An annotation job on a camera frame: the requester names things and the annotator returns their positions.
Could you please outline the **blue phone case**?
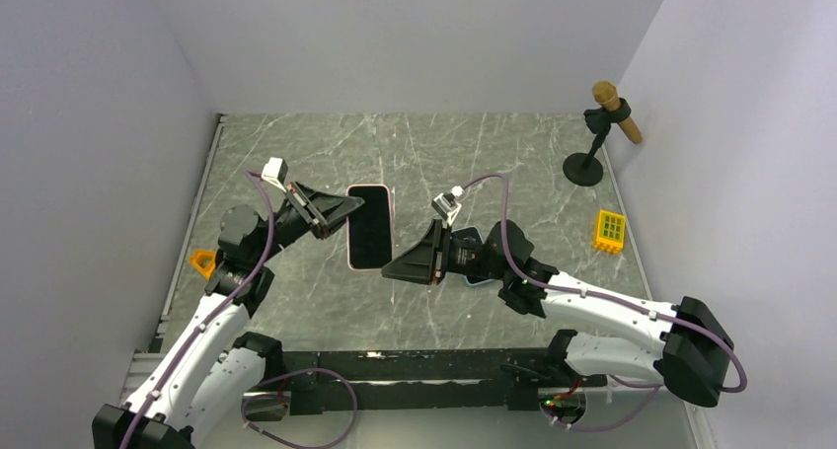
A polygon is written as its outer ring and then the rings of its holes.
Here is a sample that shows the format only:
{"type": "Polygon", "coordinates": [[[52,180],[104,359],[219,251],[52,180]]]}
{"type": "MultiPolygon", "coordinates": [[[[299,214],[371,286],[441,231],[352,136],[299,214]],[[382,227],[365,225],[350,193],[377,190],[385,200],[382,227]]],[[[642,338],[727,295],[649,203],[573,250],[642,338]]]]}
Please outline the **blue phone case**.
{"type": "Polygon", "coordinates": [[[495,280],[490,270],[481,269],[484,264],[483,242],[456,240],[451,237],[451,256],[448,270],[464,277],[468,286],[481,286],[495,280]]]}

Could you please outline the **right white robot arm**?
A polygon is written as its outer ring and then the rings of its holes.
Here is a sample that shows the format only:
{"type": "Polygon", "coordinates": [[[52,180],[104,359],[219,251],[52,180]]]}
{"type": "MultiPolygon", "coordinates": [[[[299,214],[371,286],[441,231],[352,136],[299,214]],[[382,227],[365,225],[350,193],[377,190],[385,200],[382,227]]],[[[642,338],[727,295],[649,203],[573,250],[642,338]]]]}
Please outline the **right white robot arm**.
{"type": "Polygon", "coordinates": [[[723,380],[734,344],[707,304],[626,296],[585,283],[533,258],[533,244],[512,221],[498,222],[483,241],[459,239],[439,219],[425,236],[385,264],[384,277],[422,285],[456,273],[496,280],[499,298],[514,312],[583,324],[556,333],[544,360],[557,385],[576,377],[609,375],[661,385],[683,401],[714,408],[728,388],[723,380]]]}

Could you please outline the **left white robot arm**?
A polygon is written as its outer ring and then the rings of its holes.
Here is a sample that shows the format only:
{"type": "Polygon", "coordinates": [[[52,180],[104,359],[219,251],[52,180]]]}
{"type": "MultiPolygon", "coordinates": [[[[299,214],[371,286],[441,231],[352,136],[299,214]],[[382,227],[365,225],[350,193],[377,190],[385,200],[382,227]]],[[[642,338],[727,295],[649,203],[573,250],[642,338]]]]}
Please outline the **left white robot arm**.
{"type": "Polygon", "coordinates": [[[279,209],[266,217],[246,204],[224,213],[190,327],[124,403],[101,407],[92,422],[95,447],[195,448],[231,406],[249,404],[247,391],[316,387],[322,370],[312,358],[289,370],[279,340],[243,328],[273,281],[266,261],[306,234],[332,236],[364,201],[296,182],[282,192],[279,209]]]}

